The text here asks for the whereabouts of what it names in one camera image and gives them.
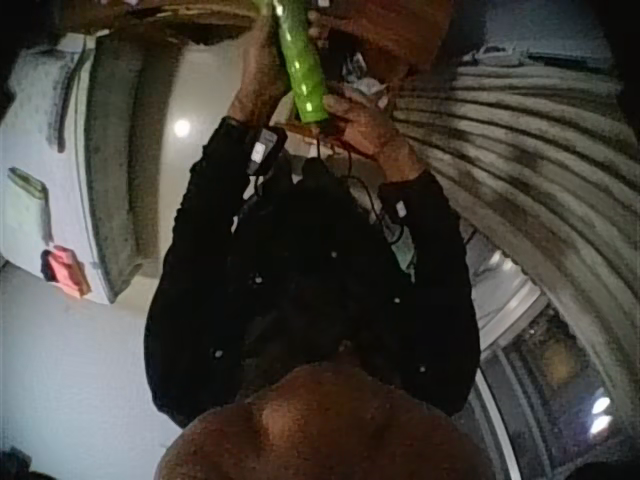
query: wooden surface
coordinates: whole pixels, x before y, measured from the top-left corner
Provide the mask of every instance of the wooden surface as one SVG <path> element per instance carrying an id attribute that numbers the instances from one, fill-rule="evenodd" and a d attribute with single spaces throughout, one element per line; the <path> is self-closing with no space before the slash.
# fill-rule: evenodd
<path id="1" fill-rule="evenodd" d="M 120 0 L 112 0 L 107 5 L 94 0 L 67 0 L 60 12 L 59 28 L 65 32 L 95 33 L 163 17 L 246 25 L 256 14 L 251 0 L 140 0 L 135 7 Z"/>
<path id="2" fill-rule="evenodd" d="M 343 20 L 344 30 L 379 50 L 377 63 L 409 63 L 427 69 L 433 63 L 451 20 L 453 0 L 334 0 L 325 13 Z M 257 14 L 252 0 L 67 0 L 60 30 L 95 33 L 159 21 L 191 21 L 248 26 Z M 384 53 L 389 62 L 384 61 Z"/>

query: green bottle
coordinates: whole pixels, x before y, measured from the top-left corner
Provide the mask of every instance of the green bottle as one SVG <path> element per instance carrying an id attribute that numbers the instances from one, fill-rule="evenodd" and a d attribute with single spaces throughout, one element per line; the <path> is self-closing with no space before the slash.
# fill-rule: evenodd
<path id="1" fill-rule="evenodd" d="M 320 57 L 308 35 L 306 0 L 255 0 L 261 8 L 273 1 L 278 17 L 280 48 L 302 123 L 329 118 L 322 98 L 327 93 Z"/>

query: wire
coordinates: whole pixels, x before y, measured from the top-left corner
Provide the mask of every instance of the wire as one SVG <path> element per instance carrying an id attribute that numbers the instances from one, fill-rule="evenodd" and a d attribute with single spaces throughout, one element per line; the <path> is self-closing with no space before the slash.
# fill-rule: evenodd
<path id="1" fill-rule="evenodd" d="M 257 198 L 262 198 L 262 193 L 260 192 L 260 189 L 258 188 L 260 185 L 258 185 L 258 180 L 261 177 L 259 176 L 255 176 L 253 177 L 253 193 L 256 195 Z"/>
<path id="2" fill-rule="evenodd" d="M 364 188 L 365 193 L 367 194 L 367 197 L 369 199 L 369 204 L 371 205 L 371 210 L 373 211 L 373 214 L 376 217 L 376 222 L 378 222 L 378 224 L 384 228 L 384 222 L 382 221 L 382 217 L 380 216 L 380 213 L 376 210 L 376 203 L 373 200 L 373 195 L 371 194 L 371 191 L 369 190 L 369 187 L 367 186 L 366 183 L 364 183 L 364 180 L 362 180 L 360 177 L 356 177 L 354 175 L 345 175 L 344 178 L 347 182 L 349 182 L 349 180 L 355 180 L 356 182 L 358 182 L 360 184 L 360 186 L 362 188 Z"/>
<path id="3" fill-rule="evenodd" d="M 351 150 L 347 150 L 347 156 L 349 157 L 349 167 L 347 168 L 347 177 L 351 176 L 353 172 L 353 157 L 351 156 Z"/>
<path id="4" fill-rule="evenodd" d="M 467 237 L 467 239 L 464 242 L 465 247 L 469 245 L 469 243 L 471 243 L 471 240 L 473 240 L 473 238 L 476 236 L 476 233 L 478 233 L 478 230 L 474 229 L 473 232 L 471 232 L 471 235 Z"/>
<path id="5" fill-rule="evenodd" d="M 402 240 L 402 237 L 404 237 L 404 224 L 400 225 L 400 233 L 398 234 L 398 237 L 389 242 L 389 245 L 392 247 L 394 245 L 397 245 L 398 243 L 400 243 L 400 240 Z"/>

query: ceiling light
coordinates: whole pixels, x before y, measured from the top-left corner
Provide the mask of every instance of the ceiling light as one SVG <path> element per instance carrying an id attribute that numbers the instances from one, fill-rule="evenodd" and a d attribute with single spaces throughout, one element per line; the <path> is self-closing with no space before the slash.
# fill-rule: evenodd
<path id="1" fill-rule="evenodd" d="M 498 250 L 496 253 L 493 254 L 493 257 L 491 257 L 491 260 L 489 260 L 489 265 L 492 267 L 495 267 L 501 258 L 502 258 L 502 252 Z"/>
<path id="2" fill-rule="evenodd" d="M 189 135 L 191 131 L 191 123 L 189 120 L 185 120 L 181 118 L 176 123 L 173 124 L 173 132 L 176 134 L 178 138 L 184 138 Z"/>
<path id="3" fill-rule="evenodd" d="M 611 399 L 609 397 L 601 397 L 593 404 L 593 408 L 591 409 L 591 413 L 597 415 L 598 413 L 604 412 L 607 407 L 611 404 Z"/>
<path id="4" fill-rule="evenodd" d="M 591 424 L 591 429 L 589 430 L 589 433 L 591 435 L 597 435 L 603 430 L 606 430 L 609 427 L 611 420 L 613 420 L 613 417 L 609 415 L 602 415 L 601 417 L 596 418 Z"/>

